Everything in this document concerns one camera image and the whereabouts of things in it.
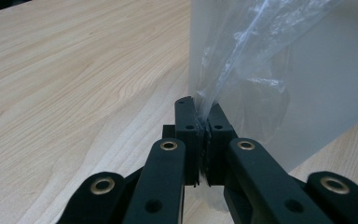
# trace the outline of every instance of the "light wood tabletop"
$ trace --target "light wood tabletop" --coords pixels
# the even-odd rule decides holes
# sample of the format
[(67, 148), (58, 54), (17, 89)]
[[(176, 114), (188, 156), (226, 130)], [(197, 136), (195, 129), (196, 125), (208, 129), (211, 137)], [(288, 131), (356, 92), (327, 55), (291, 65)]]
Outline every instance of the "light wood tabletop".
[[(145, 164), (188, 95), (190, 1), (34, 0), (0, 11), (0, 223), (54, 223), (79, 185)], [(358, 183), (358, 124), (292, 175)], [(185, 223), (231, 223), (194, 196)]]

